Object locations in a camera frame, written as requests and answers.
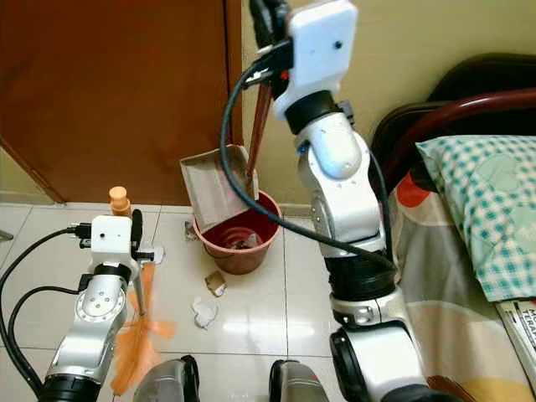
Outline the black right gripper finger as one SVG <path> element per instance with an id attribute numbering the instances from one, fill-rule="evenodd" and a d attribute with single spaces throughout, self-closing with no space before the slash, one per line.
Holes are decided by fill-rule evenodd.
<path id="1" fill-rule="evenodd" d="M 290 37 L 288 23 L 291 7 L 287 0 L 271 0 L 271 33 L 272 43 L 278 43 Z"/>
<path id="2" fill-rule="evenodd" d="M 250 0 L 250 13 L 257 49 L 273 43 L 273 0 Z"/>

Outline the grey dustpan with brown handle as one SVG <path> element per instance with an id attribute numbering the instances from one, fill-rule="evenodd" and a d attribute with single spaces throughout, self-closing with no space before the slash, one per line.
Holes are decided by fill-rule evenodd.
<path id="1" fill-rule="evenodd" d="M 255 165 L 270 104 L 271 91 L 265 87 L 260 88 L 251 150 L 244 145 L 229 144 L 226 147 L 227 153 L 215 148 L 180 161 L 185 188 L 190 196 L 193 217 L 199 231 L 214 229 L 250 209 L 229 186 L 226 175 L 233 176 L 238 183 L 244 185 L 249 198 L 261 198 Z"/>

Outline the orange broom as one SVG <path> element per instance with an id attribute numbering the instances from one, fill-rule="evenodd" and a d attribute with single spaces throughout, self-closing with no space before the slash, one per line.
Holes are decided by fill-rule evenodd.
<path id="1" fill-rule="evenodd" d="M 130 387 L 144 379 L 149 368 L 161 363 L 160 353 L 153 343 L 153 338 L 175 337 L 175 322 L 152 317 L 150 303 L 156 269 L 157 263 L 142 265 L 138 284 L 144 287 L 144 299 L 139 302 L 135 297 L 130 298 L 133 306 L 138 307 L 139 314 L 134 321 L 122 327 L 117 337 L 117 371 L 115 378 L 111 380 L 111 390 L 115 397 L 126 394 Z"/>

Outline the brown cardboard scrap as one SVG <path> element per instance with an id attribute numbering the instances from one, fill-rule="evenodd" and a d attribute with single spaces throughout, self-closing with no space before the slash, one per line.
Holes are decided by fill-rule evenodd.
<path id="1" fill-rule="evenodd" d="M 227 282 L 221 271 L 214 271 L 207 275 L 204 278 L 204 284 L 214 297 L 220 298 L 226 292 Z"/>

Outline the white crumpled paper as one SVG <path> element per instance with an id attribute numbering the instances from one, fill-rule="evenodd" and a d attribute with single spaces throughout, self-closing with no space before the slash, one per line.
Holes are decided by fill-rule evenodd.
<path id="1" fill-rule="evenodd" d="M 212 300 L 204 300 L 195 297 L 191 302 L 193 312 L 193 322 L 199 329 L 207 330 L 217 321 L 219 316 L 219 305 Z"/>

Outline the brown wooden door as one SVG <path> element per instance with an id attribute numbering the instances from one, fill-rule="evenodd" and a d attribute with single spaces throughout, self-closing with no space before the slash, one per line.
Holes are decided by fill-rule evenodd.
<path id="1" fill-rule="evenodd" d="M 188 204 L 217 141 L 238 0 L 1 0 L 1 141 L 54 202 Z"/>

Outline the robot left leg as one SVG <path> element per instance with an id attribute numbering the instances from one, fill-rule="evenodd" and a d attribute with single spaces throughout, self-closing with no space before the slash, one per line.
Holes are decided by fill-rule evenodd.
<path id="1" fill-rule="evenodd" d="M 150 368 L 137 390 L 134 402 L 199 402 L 198 361 L 192 355 L 162 361 Z"/>

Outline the robot leg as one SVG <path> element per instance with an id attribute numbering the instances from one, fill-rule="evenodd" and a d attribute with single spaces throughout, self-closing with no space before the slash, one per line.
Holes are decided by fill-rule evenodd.
<path id="1" fill-rule="evenodd" d="M 271 365 L 271 402 L 330 402 L 326 388 L 304 363 L 278 359 Z"/>
<path id="2" fill-rule="evenodd" d="M 199 402 L 198 361 L 192 355 L 162 361 L 150 368 L 137 390 L 134 402 Z"/>

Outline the black bed headboard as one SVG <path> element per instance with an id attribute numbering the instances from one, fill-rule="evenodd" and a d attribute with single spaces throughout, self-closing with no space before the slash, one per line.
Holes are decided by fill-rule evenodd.
<path id="1" fill-rule="evenodd" d="M 417 157 L 415 141 L 405 132 L 424 115 L 463 97 L 536 87 L 536 56 L 533 54 L 479 54 L 452 66 L 421 102 L 399 105 L 379 120 L 371 150 L 384 172 Z"/>

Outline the robot right leg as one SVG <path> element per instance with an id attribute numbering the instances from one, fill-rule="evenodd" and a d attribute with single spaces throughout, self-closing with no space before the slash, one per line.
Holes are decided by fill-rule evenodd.
<path id="1" fill-rule="evenodd" d="M 271 365 L 271 402 L 330 402 L 326 388 L 304 363 L 278 359 Z"/>

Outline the green checkered pillow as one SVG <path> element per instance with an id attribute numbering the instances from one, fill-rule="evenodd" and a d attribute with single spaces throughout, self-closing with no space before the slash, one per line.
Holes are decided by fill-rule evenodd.
<path id="1" fill-rule="evenodd" d="M 536 298 L 536 137 L 419 142 L 490 302 Z"/>

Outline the beige patterned bedsheet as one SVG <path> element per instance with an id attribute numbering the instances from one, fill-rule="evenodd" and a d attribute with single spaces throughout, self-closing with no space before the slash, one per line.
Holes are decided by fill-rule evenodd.
<path id="1" fill-rule="evenodd" d="M 444 196 L 424 169 L 390 194 L 399 286 L 424 361 L 426 382 L 462 402 L 536 402 L 495 303 Z"/>

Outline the white printed box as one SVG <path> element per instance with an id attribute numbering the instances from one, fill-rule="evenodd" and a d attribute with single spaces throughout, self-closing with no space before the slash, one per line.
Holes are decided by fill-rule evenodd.
<path id="1" fill-rule="evenodd" d="M 536 299 L 504 300 L 495 307 L 536 394 Z"/>

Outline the brown wooden door frame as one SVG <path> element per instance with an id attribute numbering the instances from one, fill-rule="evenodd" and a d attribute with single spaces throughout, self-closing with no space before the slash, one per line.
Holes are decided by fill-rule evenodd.
<path id="1" fill-rule="evenodd" d="M 223 0 L 224 5 L 224 33 L 226 41 L 227 70 L 226 76 L 229 87 L 237 83 L 238 77 L 244 70 L 244 49 L 242 49 L 242 16 L 244 16 L 244 0 Z M 244 130 L 242 130 L 241 97 L 237 97 L 234 107 L 231 108 L 229 119 L 230 144 L 244 145 Z"/>

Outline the dark red bed rail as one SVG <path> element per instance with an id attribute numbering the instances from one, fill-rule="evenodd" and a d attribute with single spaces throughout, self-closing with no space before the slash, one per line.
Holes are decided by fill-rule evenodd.
<path id="1" fill-rule="evenodd" d="M 536 87 L 480 93 L 453 102 L 428 102 L 391 111 L 373 134 L 372 151 L 388 188 L 418 163 L 416 144 L 458 133 L 536 137 Z"/>

